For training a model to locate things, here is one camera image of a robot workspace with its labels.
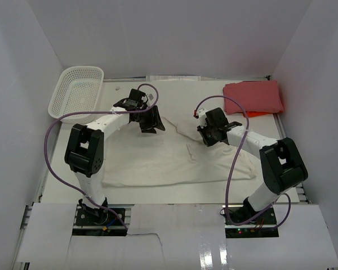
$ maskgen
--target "white laundry basket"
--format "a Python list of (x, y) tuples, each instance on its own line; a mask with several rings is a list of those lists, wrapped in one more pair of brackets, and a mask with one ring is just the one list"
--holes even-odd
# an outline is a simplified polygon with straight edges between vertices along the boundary
[[(76, 111), (98, 109), (104, 72), (95, 66), (73, 66), (65, 69), (52, 94), (48, 112), (54, 118)], [(86, 124), (95, 119), (93, 114), (73, 115), (63, 123)]]

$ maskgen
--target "white towel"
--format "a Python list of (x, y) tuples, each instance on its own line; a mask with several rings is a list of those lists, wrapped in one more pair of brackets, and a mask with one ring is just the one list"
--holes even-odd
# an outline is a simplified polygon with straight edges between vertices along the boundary
[[(233, 147), (224, 143), (206, 147), (178, 134), (174, 125), (162, 120), (166, 131), (158, 130), (158, 134), (141, 133), (138, 123), (130, 123), (109, 137), (104, 187), (169, 186), (228, 179)], [(233, 179), (251, 179), (256, 174), (243, 152)]]

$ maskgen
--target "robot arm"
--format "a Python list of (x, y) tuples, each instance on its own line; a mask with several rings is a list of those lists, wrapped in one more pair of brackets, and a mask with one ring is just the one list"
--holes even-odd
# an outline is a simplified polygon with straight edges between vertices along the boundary
[[(201, 134), (205, 145), (217, 142), (239, 146), (246, 131), (238, 122), (228, 123), (221, 108), (197, 112)], [(247, 220), (271, 204), (288, 189), (295, 187), (308, 177), (308, 172), (294, 141), (290, 138), (274, 139), (249, 131), (242, 149), (261, 161), (264, 183), (244, 200), (237, 222)]]
[[(156, 133), (155, 128), (165, 131), (157, 106), (135, 113), (148, 107), (146, 94), (132, 89), (129, 98), (120, 100), (112, 107), (113, 114), (104, 115), (87, 125), (76, 124), (72, 127), (64, 160), (78, 178), (80, 188), (95, 203), (105, 207), (108, 204), (101, 186), (108, 137), (129, 122), (138, 122), (143, 133)], [(79, 205), (92, 217), (101, 219), (103, 210), (92, 205), (86, 197), (79, 200)]]

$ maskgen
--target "folded red cloth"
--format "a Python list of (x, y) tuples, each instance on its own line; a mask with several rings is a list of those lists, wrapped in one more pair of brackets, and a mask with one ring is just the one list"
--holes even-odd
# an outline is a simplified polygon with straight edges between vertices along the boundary
[[(238, 101), (246, 111), (271, 114), (284, 111), (276, 80), (230, 83), (223, 88), (223, 94)], [(227, 114), (242, 112), (241, 108), (227, 99), (225, 111)]]

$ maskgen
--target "white wall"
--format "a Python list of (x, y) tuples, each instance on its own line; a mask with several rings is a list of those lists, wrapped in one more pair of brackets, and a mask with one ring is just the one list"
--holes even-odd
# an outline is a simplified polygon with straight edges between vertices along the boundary
[(311, 0), (28, 0), (62, 65), (106, 78), (272, 74)]
[(47, 105), (61, 71), (26, 0), (0, 0), (0, 270), (11, 267), (25, 205), (43, 177)]
[(314, 0), (273, 78), (284, 129), (306, 163), (305, 191), (319, 203), (338, 256), (338, 0)]

